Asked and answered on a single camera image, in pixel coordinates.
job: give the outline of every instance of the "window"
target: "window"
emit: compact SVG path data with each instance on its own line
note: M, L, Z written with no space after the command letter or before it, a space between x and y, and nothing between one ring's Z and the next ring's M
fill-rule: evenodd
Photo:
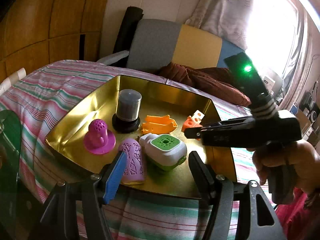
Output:
M271 69L285 77L298 26L298 10L289 0L254 0L246 53L260 76Z

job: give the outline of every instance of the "green led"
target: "green led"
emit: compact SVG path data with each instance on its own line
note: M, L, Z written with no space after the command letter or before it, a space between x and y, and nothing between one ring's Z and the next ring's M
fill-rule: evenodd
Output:
M246 71L246 72L250 72L251 70L252 70L252 66L250 66L250 65L247 65L244 67L244 71Z

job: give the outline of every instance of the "black round base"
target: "black round base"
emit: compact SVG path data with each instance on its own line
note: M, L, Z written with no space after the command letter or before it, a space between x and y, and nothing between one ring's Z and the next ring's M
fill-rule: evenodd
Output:
M116 114L112 116L112 126L113 128L120 133L131 133L138 130L140 125L140 118L138 117L136 120L127 122L119 119Z

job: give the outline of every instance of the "magenta plastic object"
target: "magenta plastic object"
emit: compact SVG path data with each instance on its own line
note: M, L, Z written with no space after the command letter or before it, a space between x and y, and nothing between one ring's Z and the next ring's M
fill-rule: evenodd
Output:
M123 184L134 185L144 183L144 165L140 144L127 138L119 145L119 151L124 151L128 155L127 166L121 182Z
M95 119L89 124L89 131L84 136L84 147L93 154L105 154L116 145L116 137L108 130L107 124Z

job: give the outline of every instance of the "armrest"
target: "armrest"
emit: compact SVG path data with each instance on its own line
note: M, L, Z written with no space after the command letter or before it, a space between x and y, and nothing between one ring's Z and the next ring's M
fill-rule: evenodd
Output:
M104 65L110 65L112 63L116 63L117 61L121 60L122 58L128 57L129 51L123 50L114 54L111 54L109 56L103 57L99 59L97 62L103 63Z

